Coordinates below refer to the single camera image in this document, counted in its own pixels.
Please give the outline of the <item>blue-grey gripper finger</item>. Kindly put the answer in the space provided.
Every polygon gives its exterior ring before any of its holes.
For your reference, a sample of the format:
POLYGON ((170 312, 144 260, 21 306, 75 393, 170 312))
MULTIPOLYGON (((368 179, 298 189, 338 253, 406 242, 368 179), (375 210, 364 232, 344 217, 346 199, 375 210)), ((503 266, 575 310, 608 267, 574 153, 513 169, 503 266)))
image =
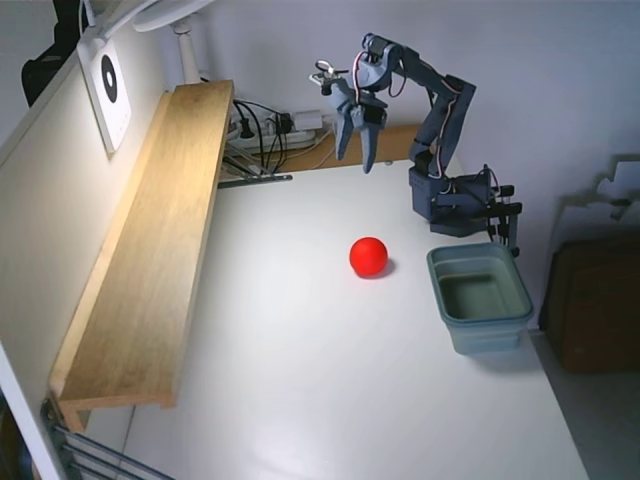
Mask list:
POLYGON ((365 174, 369 174, 377 156, 378 138, 382 128, 379 125, 369 125, 360 131, 362 166, 365 174))
POLYGON ((353 121, 349 113, 337 116, 334 133, 335 157, 338 161, 342 161, 353 133, 353 121))

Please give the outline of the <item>blue-grey gripper body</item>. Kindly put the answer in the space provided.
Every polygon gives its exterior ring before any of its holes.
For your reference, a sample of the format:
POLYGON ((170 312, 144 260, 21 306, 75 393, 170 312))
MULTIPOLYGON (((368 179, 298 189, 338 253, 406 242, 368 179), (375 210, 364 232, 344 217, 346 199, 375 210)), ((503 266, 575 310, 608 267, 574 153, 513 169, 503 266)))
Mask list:
POLYGON ((387 121, 387 104, 373 94, 361 94, 356 99, 355 90, 346 81, 336 81, 331 86, 329 101, 336 110, 336 131, 353 129, 384 129, 387 121))

